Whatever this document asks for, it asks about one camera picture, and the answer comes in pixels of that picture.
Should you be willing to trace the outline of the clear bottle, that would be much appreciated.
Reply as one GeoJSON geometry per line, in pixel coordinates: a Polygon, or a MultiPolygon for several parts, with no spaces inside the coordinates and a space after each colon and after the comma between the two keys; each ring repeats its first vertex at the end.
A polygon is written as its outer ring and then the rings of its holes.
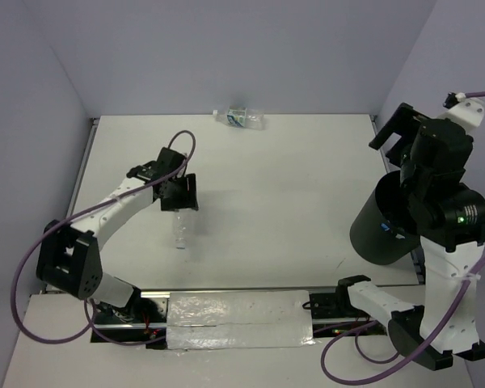
{"type": "Polygon", "coordinates": [[[405,239],[405,231],[403,228],[399,228],[389,222],[382,222],[381,228],[385,233],[391,234],[396,239],[405,239]]]}
{"type": "Polygon", "coordinates": [[[175,248],[185,250],[194,232],[195,211],[191,209],[181,209],[174,213],[173,236],[175,248]]]}

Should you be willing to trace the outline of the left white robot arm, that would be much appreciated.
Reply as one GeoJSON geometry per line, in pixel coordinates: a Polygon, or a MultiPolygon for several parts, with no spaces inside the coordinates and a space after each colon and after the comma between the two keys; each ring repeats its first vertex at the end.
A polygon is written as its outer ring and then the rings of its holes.
{"type": "Polygon", "coordinates": [[[130,218],[159,202],[163,212],[197,211],[196,177],[186,173],[186,156],[168,147],[155,160],[129,170],[101,209],[76,218],[42,243],[36,276],[79,300],[94,299],[124,322],[150,315],[157,306],[141,290],[103,270],[100,252],[130,218]]]}

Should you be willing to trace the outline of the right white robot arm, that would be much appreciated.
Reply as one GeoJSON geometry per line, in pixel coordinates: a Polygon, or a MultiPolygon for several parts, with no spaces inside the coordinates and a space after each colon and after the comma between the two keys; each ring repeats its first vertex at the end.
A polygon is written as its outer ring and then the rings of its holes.
{"type": "Polygon", "coordinates": [[[421,249],[424,303],[403,302],[362,275],[340,280],[335,296],[342,315],[366,313],[399,354],[430,370],[450,367],[455,357],[485,358],[475,323],[485,197],[462,180],[485,107],[464,93],[450,94],[444,107],[432,118],[402,103],[376,134],[375,150],[398,136],[386,152],[394,169],[378,180],[349,231],[354,251],[371,264],[390,265],[421,249]]]}

